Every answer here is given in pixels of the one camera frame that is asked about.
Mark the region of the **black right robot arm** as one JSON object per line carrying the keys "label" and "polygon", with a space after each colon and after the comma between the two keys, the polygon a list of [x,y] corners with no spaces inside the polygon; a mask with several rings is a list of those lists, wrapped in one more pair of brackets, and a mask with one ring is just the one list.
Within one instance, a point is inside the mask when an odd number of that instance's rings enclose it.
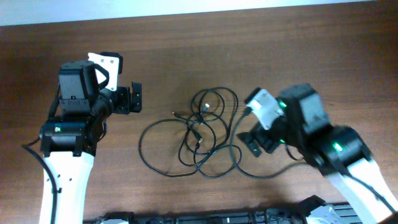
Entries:
{"label": "black right robot arm", "polygon": [[318,92],[308,83],[290,86],[277,97],[254,89],[244,115],[258,122],[238,138],[255,155],[272,154],[281,144],[303,156],[347,200],[363,223],[397,223],[397,199],[362,137],[349,126],[334,126]]}

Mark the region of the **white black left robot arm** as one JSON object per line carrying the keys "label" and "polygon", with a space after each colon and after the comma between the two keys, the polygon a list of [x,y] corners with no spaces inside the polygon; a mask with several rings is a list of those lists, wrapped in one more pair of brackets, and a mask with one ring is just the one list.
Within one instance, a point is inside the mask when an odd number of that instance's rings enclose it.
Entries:
{"label": "white black left robot arm", "polygon": [[122,70],[121,58],[61,65],[61,95],[55,101],[62,113],[51,114],[40,129],[47,166],[40,223],[82,223],[88,179],[107,118],[142,109],[140,83],[117,85]]}

